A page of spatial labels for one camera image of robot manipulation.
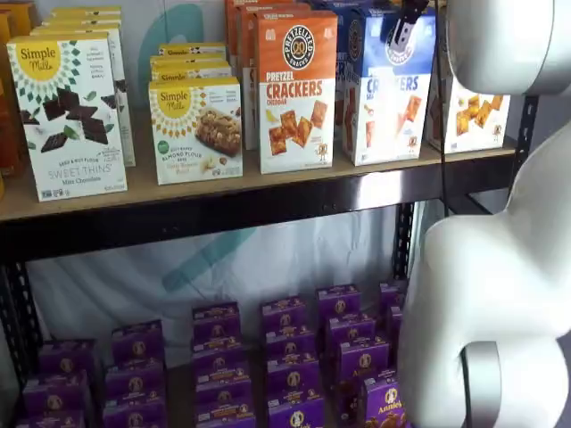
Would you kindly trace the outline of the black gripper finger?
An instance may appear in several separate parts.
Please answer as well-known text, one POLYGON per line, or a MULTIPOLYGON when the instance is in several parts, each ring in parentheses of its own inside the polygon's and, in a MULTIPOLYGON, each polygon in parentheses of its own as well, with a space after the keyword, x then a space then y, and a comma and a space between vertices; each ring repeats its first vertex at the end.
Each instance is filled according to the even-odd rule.
POLYGON ((412 30, 427 6, 427 0, 401 1, 401 12, 391 38, 391 47, 405 47, 408 44, 412 30))

